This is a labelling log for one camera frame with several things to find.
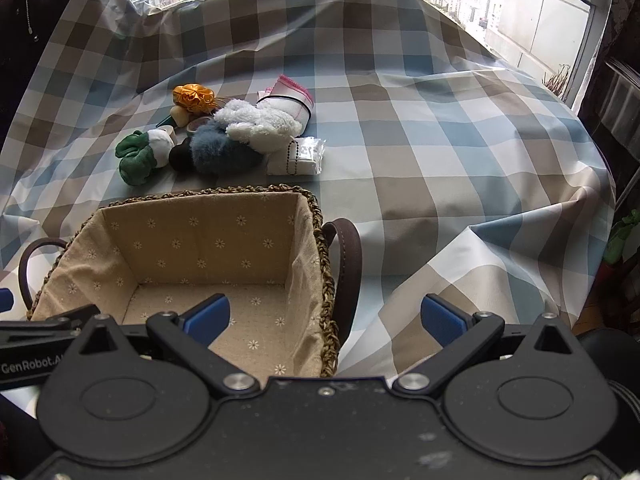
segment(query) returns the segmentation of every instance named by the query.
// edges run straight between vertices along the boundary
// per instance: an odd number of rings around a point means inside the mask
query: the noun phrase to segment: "beige fabric lining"
[[[295,192],[202,194],[97,211],[43,286],[33,319],[94,303],[118,322],[226,294],[210,347],[256,376],[322,370],[323,278],[314,219]]]

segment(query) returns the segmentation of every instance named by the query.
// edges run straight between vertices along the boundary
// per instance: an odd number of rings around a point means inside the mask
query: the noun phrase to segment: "basket handle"
[[[338,325],[338,340],[343,345],[356,315],[360,282],[362,281],[362,245],[356,226],[346,218],[338,218],[322,226],[328,246],[338,236],[340,244],[340,274],[335,289],[334,321]]]
[[[33,254],[33,251],[47,245],[64,249],[66,247],[66,242],[60,238],[39,238],[27,245],[27,248],[20,257],[20,263],[18,263],[18,286],[20,287],[20,295],[27,307],[27,311],[30,311],[33,308],[33,299],[31,299],[29,282],[27,281],[27,265],[29,264],[29,258]]]

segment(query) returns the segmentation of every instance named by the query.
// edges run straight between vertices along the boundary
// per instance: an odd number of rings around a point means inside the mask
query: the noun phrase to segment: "screw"
[[[330,386],[323,386],[322,388],[318,388],[318,395],[322,395],[323,397],[331,397],[335,394],[335,390]]]
[[[248,390],[255,384],[255,379],[251,377],[251,375],[239,373],[239,374],[229,374],[226,376],[222,383],[229,388],[230,390]]]
[[[422,374],[404,374],[398,379],[402,388],[412,392],[425,389],[430,382],[429,378]]]

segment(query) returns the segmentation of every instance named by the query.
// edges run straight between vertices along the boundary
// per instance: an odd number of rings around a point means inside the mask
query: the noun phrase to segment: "blue fluffy fur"
[[[203,124],[191,138],[191,156],[198,173],[242,173],[257,166],[262,155],[247,144],[229,139],[225,131],[211,122]]]

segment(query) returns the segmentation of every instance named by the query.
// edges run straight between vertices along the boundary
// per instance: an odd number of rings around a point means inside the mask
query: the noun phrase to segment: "braided rim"
[[[286,184],[277,184],[276,186],[269,187],[217,187],[215,189],[203,189],[200,191],[185,190],[176,193],[164,193],[161,195],[149,195],[127,198],[119,202],[112,202],[108,206],[98,208],[95,212],[105,209],[107,207],[131,204],[135,202],[146,202],[149,200],[162,200],[165,198],[177,198],[181,196],[197,196],[197,195],[212,195],[212,194],[232,194],[232,193],[265,193],[265,192],[291,192],[301,194],[306,198],[309,209],[312,213],[312,221],[314,227],[314,236],[316,238],[316,247],[318,248],[318,255],[320,256],[320,272],[322,274],[322,311],[320,313],[320,329],[322,332],[322,351],[320,357],[322,359],[322,369],[320,372],[321,377],[332,377],[335,374],[335,370],[338,364],[338,350],[340,349],[340,343],[338,342],[338,326],[332,319],[334,313],[334,298],[335,298],[335,283],[334,278],[331,275],[331,266],[329,263],[329,248],[326,244],[326,239],[322,234],[322,212],[318,205],[318,201],[313,193],[300,187],[300,186],[287,186]],[[44,290],[47,282],[49,281],[52,273],[56,270],[60,258],[62,258],[69,245],[73,243],[76,237],[80,234],[80,231],[85,225],[94,217],[95,212],[89,216],[89,218],[80,226],[76,234],[69,240],[65,249],[56,258],[55,263],[51,267],[51,270],[44,278],[42,287],[37,292],[36,297],[33,300],[33,306],[27,312],[27,319],[31,320],[33,313],[38,306],[40,296]]]

